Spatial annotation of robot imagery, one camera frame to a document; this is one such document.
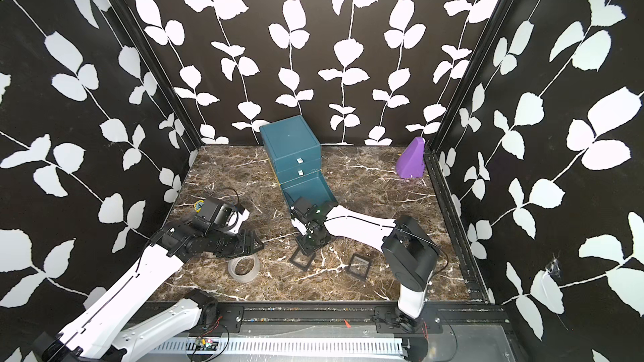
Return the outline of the small black brooch box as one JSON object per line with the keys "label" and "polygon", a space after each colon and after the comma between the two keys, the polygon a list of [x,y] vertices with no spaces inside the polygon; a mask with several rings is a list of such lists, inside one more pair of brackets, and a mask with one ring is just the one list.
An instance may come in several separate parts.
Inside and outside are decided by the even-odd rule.
{"label": "small black brooch box", "polygon": [[313,264],[315,260],[316,253],[313,252],[310,255],[305,255],[303,251],[297,247],[292,256],[290,256],[288,262],[298,268],[300,271],[306,273]]}
{"label": "small black brooch box", "polygon": [[366,256],[362,256],[358,253],[354,253],[350,259],[348,266],[345,268],[345,272],[362,282],[367,281],[369,272],[372,267],[372,260]]}

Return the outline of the teal bottom drawer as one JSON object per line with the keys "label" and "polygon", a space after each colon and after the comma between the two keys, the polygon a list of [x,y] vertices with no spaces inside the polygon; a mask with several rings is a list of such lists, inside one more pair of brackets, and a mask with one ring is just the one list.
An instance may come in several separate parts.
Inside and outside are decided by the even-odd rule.
{"label": "teal bottom drawer", "polygon": [[320,170],[280,184],[288,207],[294,206],[300,198],[305,198],[311,204],[322,205],[327,201],[336,202],[325,177]]}

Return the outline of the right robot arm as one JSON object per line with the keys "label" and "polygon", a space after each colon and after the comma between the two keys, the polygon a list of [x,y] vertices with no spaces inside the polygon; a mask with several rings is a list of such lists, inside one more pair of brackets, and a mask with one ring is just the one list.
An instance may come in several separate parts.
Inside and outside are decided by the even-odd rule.
{"label": "right robot arm", "polygon": [[335,202],[311,204],[300,198],[290,207],[296,239],[308,256],[337,237],[380,251],[400,284],[397,310],[400,318],[416,320],[424,308],[426,289],[439,261],[439,248],[416,219],[383,219],[357,213]]}

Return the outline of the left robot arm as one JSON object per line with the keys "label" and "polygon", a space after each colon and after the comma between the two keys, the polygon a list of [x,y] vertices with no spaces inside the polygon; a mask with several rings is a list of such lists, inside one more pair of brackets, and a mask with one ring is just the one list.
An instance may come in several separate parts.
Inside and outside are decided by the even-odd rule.
{"label": "left robot arm", "polygon": [[139,259],[82,315],[55,335],[35,340],[38,361],[137,361],[191,328],[209,330],[220,318],[217,301],[194,289],[166,310],[132,328],[126,324],[150,296],[190,259],[202,253],[233,259],[264,248],[255,231],[236,235],[203,231],[179,221],[155,232]]}

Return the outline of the teal three-drawer cabinet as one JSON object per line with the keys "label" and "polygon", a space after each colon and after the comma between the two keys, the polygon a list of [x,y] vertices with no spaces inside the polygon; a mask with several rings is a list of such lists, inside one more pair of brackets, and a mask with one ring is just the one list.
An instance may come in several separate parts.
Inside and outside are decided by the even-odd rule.
{"label": "teal three-drawer cabinet", "polygon": [[280,184],[321,170],[320,142],[302,116],[261,126],[260,133]]}

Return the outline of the clear tape roll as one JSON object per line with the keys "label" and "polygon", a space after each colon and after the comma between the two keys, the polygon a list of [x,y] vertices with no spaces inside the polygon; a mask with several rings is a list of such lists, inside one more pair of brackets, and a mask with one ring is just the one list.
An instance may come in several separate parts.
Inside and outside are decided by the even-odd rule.
{"label": "clear tape roll", "polygon": [[235,282],[251,283],[260,273],[261,261],[257,255],[241,256],[228,261],[227,270]]}

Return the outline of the yellow tree toy block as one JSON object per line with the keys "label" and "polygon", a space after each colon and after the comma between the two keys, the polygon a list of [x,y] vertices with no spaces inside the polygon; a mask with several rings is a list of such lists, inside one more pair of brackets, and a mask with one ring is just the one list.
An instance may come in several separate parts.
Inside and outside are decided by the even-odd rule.
{"label": "yellow tree toy block", "polygon": [[203,199],[200,199],[194,203],[194,210],[196,213],[199,213],[201,211],[201,208],[203,207],[204,202],[205,201]]}

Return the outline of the purple wedge block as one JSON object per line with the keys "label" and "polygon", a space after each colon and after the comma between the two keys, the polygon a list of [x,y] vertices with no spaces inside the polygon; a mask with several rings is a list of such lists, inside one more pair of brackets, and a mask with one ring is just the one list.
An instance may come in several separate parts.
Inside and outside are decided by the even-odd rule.
{"label": "purple wedge block", "polygon": [[423,137],[415,137],[406,147],[396,162],[395,170],[399,178],[417,179],[424,176],[424,148]]}

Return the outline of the black front mounting rail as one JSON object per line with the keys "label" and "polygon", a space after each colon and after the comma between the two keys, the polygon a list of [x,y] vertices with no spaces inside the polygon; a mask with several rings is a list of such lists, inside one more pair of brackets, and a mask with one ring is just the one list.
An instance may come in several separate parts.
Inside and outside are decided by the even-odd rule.
{"label": "black front mounting rail", "polygon": [[458,326],[494,326],[510,334],[513,328],[505,310],[481,302],[427,302],[417,318],[404,318],[393,301],[331,303],[219,303],[218,318],[230,332],[244,324],[373,325],[380,334],[441,334]]}

